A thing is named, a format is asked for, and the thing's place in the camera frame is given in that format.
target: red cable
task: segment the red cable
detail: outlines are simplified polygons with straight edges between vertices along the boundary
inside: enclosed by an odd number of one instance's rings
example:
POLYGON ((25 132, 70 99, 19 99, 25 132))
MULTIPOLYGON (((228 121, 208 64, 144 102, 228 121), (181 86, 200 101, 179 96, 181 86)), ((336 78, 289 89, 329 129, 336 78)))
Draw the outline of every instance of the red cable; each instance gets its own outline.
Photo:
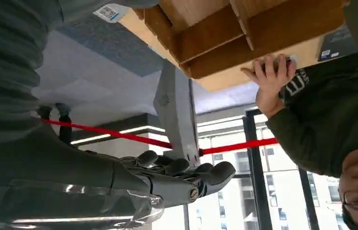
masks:
MULTIPOLYGON (((159 147, 163 147, 163 148, 172 149, 172 145, 170 143, 160 141, 160 140, 151 139, 151 138, 144 138, 144 137, 140 137, 140 136, 136 136, 136 135, 132 135, 132 134, 128 134, 128 133, 120 133, 120 132, 109 130, 109 129, 103 129, 103 128, 97 128, 97 127, 91 127, 91 126, 82 126, 82 125, 77 125, 77 124, 68 123, 68 122, 52 121, 52 120, 45 120, 45 119, 44 119, 44 121, 46 121, 50 124, 53 124, 53 125, 57 125, 57 126, 79 128, 79 129, 83 129, 83 130, 87 130, 87 131, 109 134, 116 138, 125 138, 128 140, 134 140, 134 141, 142 142, 145 144, 150 144, 150 145, 155 145, 155 146, 159 146, 159 147)), ((275 138, 263 139, 263 140, 250 140, 245 143, 227 145, 227 146, 210 148, 210 149, 203 149, 201 152, 203 155, 207 155, 207 154, 214 154, 214 153, 219 153, 219 152, 227 152, 227 151, 233 151, 233 150, 255 148, 255 147, 265 146, 265 145, 273 145, 273 144, 277 144, 277 143, 278 142, 275 138)))

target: black pole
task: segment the black pole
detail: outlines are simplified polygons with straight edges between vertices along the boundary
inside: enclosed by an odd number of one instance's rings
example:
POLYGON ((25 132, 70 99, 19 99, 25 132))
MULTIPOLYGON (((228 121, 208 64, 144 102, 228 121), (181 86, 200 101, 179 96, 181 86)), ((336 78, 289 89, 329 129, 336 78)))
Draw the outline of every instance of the black pole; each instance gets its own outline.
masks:
POLYGON ((183 205, 183 213, 185 216, 185 230, 190 230, 189 206, 188 205, 183 205))
MULTIPOLYGON (((246 140, 257 140, 254 115, 256 111, 246 112, 243 118, 243 128, 246 140)), ((258 212, 258 222, 260 229, 272 230, 272 221, 270 218, 269 204, 266 196, 266 185, 264 179, 264 170, 261 163, 261 153, 259 147, 248 149, 249 166, 251 170, 252 185, 255 193, 255 205, 258 212)))
POLYGON ((314 207, 312 190, 310 189, 309 177, 304 169, 299 168, 301 186, 303 187, 304 199, 306 200, 307 215, 309 216, 311 230, 320 230, 316 209, 314 207))

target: qr code sticker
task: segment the qr code sticker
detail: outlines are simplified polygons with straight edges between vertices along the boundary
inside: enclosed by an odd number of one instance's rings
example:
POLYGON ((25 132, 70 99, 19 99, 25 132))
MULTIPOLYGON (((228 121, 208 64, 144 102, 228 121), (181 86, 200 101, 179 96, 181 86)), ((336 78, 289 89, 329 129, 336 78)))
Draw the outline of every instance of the qr code sticker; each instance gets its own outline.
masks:
POLYGON ((118 13, 115 12, 113 9, 111 9, 108 6, 104 6, 102 7, 98 13, 106 18, 108 18, 109 20, 113 20, 116 16, 118 16, 118 13))
POLYGON ((321 53, 321 56, 322 57, 324 57, 324 56, 328 56, 328 55, 330 55, 330 50, 328 49, 328 50, 325 50, 325 51, 323 51, 322 53, 321 53))

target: sleeve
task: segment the sleeve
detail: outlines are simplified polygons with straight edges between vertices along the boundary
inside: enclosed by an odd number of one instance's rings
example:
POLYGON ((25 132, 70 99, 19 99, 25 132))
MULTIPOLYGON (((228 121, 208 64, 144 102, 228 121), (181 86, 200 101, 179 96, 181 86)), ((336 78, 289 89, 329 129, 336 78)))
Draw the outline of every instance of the sleeve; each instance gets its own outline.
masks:
POLYGON ((303 125, 289 109, 279 111, 266 125, 295 164, 307 171, 323 174, 314 130, 303 125))

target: sticker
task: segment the sticker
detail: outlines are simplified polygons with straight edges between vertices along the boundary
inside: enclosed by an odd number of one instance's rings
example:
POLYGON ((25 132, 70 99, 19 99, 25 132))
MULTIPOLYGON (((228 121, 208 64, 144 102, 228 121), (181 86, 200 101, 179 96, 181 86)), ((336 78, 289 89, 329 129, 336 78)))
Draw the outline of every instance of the sticker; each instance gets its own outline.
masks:
POLYGON ((331 55, 331 57, 334 58, 334 57, 338 56, 339 54, 340 54, 340 53, 338 53, 338 52, 333 53, 333 54, 331 55))
POLYGON ((323 52, 321 53, 321 56, 322 56, 322 57, 328 56, 328 55, 330 55, 330 50, 329 50, 329 49, 328 49, 328 50, 325 50, 325 51, 323 51, 323 52))
POLYGON ((109 20, 113 20, 116 16, 118 16, 118 13, 111 9, 108 5, 99 9, 98 13, 109 20))

